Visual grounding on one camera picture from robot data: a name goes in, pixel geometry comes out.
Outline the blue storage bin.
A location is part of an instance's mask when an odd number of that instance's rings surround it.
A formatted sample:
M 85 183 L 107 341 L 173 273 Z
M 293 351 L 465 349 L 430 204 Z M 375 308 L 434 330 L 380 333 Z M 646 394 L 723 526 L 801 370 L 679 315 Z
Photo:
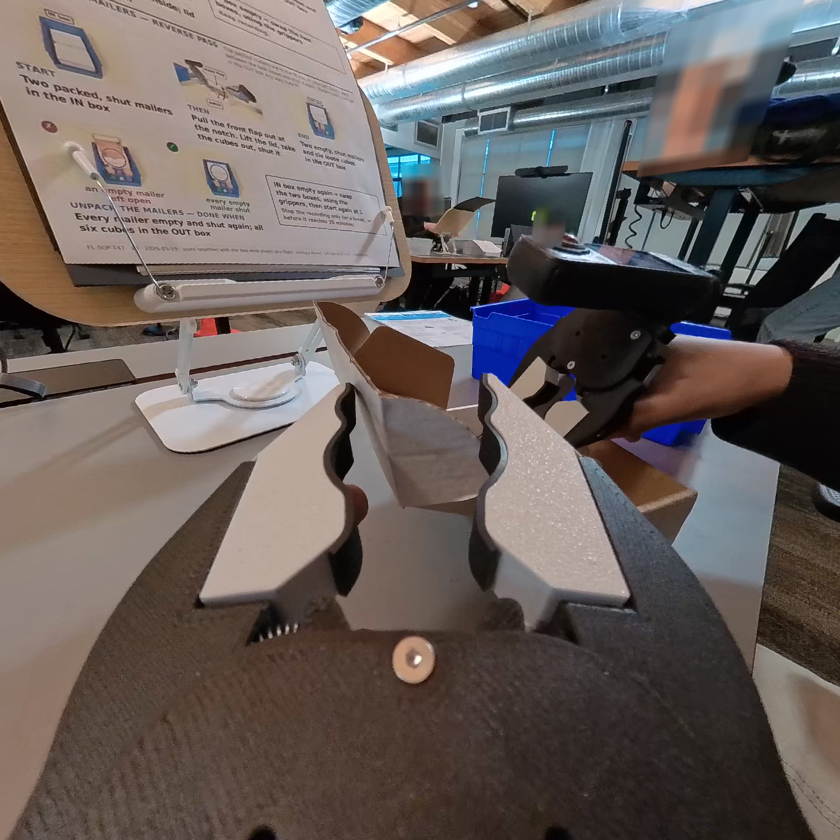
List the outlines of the blue storage bin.
M 478 380 L 481 375 L 492 373 L 509 384 L 537 339 L 573 310 L 563 306 L 544 307 L 527 298 L 473 307 L 473 378 Z M 671 328 L 678 335 L 732 339 L 729 330 L 705 324 L 676 322 Z M 701 434 L 707 423 L 703 419 L 664 425 L 647 431 L 643 438 L 669 447 L 683 446 L 688 444 L 690 435 Z

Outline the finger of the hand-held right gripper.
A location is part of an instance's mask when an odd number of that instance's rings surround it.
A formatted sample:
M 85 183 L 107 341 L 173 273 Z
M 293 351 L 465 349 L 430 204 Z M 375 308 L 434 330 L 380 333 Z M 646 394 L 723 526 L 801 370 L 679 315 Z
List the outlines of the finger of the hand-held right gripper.
M 533 398 L 538 403 L 555 402 L 559 399 L 560 373 L 537 356 L 511 382 L 511 391 L 524 402 Z
M 576 395 L 568 394 L 568 399 L 552 404 L 547 412 L 547 425 L 554 432 L 565 437 L 580 421 L 584 420 L 589 412 L 585 406 L 576 398 Z

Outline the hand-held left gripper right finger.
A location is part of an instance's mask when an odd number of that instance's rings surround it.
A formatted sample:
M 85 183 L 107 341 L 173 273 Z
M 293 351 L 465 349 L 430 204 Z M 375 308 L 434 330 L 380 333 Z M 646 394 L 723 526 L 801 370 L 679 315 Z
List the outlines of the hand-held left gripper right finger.
M 495 375 L 479 387 L 479 461 L 469 568 L 514 602 L 528 631 L 561 605 L 624 608 L 631 592 L 574 447 Z

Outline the wooden stand board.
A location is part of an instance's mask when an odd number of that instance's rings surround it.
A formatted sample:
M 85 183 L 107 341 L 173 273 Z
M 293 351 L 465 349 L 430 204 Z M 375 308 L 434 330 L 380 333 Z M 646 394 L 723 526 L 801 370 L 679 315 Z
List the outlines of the wooden stand board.
M 412 276 L 412 259 L 387 164 L 382 129 L 367 97 L 361 96 L 369 123 L 383 187 L 394 216 L 394 242 L 400 268 L 388 269 L 377 293 L 345 298 L 343 303 L 367 311 L 375 302 L 399 298 Z M 7 193 L 2 200 L 1 274 L 4 285 L 30 305 L 49 314 L 93 327 L 128 327 L 157 321 L 139 309 L 130 287 L 75 287 L 55 249 L 47 222 L 36 201 L 28 171 L 2 113 L 2 176 Z

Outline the long wooden table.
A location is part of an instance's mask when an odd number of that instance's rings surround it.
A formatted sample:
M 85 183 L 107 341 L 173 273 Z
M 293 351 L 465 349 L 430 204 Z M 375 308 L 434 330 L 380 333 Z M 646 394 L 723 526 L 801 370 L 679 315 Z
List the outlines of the long wooden table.
M 404 293 L 408 310 L 433 309 L 437 301 L 458 278 L 467 279 L 470 307 L 494 301 L 499 285 L 507 282 L 508 259 L 502 256 L 477 257 L 443 252 L 411 255 L 412 274 Z

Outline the black desk mat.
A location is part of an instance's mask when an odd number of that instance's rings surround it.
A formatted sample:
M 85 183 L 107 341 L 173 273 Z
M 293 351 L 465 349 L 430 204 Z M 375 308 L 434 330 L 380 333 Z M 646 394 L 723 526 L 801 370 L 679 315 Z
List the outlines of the black desk mat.
M 23 377 L 43 383 L 46 399 L 94 392 L 122 385 L 133 385 L 136 379 L 123 360 L 98 360 L 21 371 Z

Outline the laminated instruction sheet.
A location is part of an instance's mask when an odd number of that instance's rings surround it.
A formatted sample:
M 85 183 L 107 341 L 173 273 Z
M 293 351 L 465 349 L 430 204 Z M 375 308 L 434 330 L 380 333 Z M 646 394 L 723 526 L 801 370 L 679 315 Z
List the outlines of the laminated instruction sheet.
M 364 317 L 430 347 L 448 348 L 473 343 L 472 322 L 444 311 L 379 311 L 366 312 Z

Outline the silver ventilation duct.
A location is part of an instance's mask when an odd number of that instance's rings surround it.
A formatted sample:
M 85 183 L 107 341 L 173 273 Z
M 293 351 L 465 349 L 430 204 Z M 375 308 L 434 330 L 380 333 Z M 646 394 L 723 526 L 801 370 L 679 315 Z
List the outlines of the silver ventilation duct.
M 584 3 L 381 71 L 359 85 L 371 102 L 389 102 L 657 35 L 680 16 L 643 2 Z

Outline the grey desk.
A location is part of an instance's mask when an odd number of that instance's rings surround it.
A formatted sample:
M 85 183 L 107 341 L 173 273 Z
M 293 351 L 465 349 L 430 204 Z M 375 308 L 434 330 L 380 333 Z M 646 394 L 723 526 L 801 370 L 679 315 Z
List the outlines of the grey desk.
M 158 345 L 16 360 L 44 369 L 123 357 L 137 384 L 2 409 L 2 838 L 24 808 L 91 646 L 150 559 L 231 473 L 276 434 L 202 455 L 161 445 L 138 394 L 174 370 Z M 725 618 L 748 667 L 779 467 L 706 429 L 688 448 L 626 449 L 696 491 L 675 549 Z M 354 627 L 470 628 L 485 597 L 466 564 L 469 521 L 403 510 L 361 423 L 350 479 L 371 502 Z

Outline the beige stand board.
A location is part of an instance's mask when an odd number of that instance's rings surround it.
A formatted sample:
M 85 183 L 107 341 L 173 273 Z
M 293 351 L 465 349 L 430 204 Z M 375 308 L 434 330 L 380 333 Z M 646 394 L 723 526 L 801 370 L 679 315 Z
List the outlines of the beige stand board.
M 479 210 L 495 201 L 494 198 L 484 196 L 468 198 L 446 210 L 437 222 L 426 222 L 425 229 L 438 240 L 443 253 L 454 254 L 455 239 L 461 236 Z

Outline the person's right hand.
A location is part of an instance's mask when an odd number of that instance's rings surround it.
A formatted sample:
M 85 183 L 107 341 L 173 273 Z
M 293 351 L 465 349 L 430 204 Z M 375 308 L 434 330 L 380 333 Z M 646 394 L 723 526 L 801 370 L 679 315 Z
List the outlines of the person's right hand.
M 611 438 L 636 441 L 664 425 L 726 417 L 784 392 L 793 358 L 780 346 L 679 335 Z

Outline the person's right forearm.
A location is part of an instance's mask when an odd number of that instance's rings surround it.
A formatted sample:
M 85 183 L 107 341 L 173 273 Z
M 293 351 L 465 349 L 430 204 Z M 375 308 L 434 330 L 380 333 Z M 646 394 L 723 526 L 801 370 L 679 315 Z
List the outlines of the person's right forearm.
M 839 490 L 839 352 L 820 343 L 774 341 L 792 359 L 778 396 L 713 419 L 712 431 L 732 445 L 777 461 Z

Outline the white document stand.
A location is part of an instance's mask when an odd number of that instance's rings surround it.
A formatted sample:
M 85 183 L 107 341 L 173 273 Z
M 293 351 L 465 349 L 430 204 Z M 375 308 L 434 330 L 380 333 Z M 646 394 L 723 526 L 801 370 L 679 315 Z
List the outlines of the white document stand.
M 315 322 L 291 361 L 264 369 L 194 378 L 191 362 L 195 310 L 220 308 L 293 308 L 319 301 L 350 301 L 362 306 L 382 302 L 395 283 L 391 257 L 380 268 L 319 266 L 282 268 L 267 257 L 245 261 L 246 249 L 233 257 L 213 256 L 180 267 L 144 267 L 152 290 L 135 293 L 135 305 L 153 311 L 151 299 L 178 322 L 176 385 L 157 388 L 136 399 L 147 423 L 172 452 L 194 454 L 237 443 L 294 424 L 337 384 L 335 374 L 312 361 L 322 340 Z

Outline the white cardboard box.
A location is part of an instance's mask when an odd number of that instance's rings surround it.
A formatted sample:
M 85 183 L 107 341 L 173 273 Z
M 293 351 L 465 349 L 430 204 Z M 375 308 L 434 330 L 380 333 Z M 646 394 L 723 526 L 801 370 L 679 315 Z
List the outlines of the white cardboard box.
M 404 508 L 465 511 L 487 480 L 478 408 L 449 408 L 455 361 L 335 302 L 316 306 L 333 368 L 360 394 L 374 451 Z

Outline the dark standing desk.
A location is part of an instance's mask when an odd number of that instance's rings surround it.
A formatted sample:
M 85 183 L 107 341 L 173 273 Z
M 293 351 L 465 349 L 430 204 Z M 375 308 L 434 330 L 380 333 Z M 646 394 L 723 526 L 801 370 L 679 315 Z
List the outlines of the dark standing desk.
M 694 171 L 662 175 L 639 174 L 639 163 L 626 163 L 623 172 L 639 181 L 653 180 L 674 184 L 680 196 L 691 188 L 706 199 L 706 209 L 699 222 L 699 232 L 692 239 L 688 262 L 707 265 L 719 234 L 728 217 L 738 207 L 738 196 L 750 194 L 744 218 L 723 260 L 721 271 L 729 278 L 761 213 L 786 214 L 824 204 L 838 203 L 838 157 L 812 163 L 775 162 L 751 159 L 738 164 L 713 166 Z

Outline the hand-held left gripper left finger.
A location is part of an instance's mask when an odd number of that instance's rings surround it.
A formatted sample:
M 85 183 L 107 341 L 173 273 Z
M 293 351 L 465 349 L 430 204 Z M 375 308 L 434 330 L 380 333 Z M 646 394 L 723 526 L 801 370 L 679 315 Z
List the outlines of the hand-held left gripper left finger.
M 361 571 L 354 500 L 355 390 L 337 385 L 257 457 L 198 599 L 271 604 L 301 624 L 310 604 L 346 595 Z

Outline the instruction sheet on stand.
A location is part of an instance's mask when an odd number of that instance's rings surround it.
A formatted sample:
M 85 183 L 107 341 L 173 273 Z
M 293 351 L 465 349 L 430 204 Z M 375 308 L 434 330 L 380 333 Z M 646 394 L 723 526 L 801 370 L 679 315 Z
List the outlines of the instruction sheet on stand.
M 72 265 L 398 266 L 324 2 L 2 2 L 2 105 Z

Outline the black office chair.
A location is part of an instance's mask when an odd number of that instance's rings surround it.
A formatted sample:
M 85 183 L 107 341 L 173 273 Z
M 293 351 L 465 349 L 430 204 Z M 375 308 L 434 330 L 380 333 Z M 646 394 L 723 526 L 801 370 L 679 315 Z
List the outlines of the black office chair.
M 839 222 L 814 214 L 760 281 L 733 303 L 726 325 L 731 337 L 756 340 L 762 321 L 813 288 L 838 257 Z

